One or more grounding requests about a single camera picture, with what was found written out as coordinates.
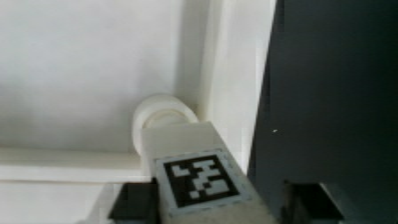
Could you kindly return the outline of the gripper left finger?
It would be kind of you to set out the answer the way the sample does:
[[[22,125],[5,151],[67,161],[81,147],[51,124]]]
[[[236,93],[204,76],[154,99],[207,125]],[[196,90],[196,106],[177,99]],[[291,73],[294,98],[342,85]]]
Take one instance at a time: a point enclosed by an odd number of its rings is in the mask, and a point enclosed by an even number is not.
[[[159,224],[157,185],[109,184],[101,191],[88,216],[76,224]]]

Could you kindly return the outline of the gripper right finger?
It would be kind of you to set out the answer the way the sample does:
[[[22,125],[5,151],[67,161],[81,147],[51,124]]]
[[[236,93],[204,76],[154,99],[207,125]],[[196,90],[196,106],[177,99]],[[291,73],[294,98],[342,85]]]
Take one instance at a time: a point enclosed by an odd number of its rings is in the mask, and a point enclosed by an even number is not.
[[[355,207],[342,189],[324,182],[284,182],[280,224],[349,224]]]

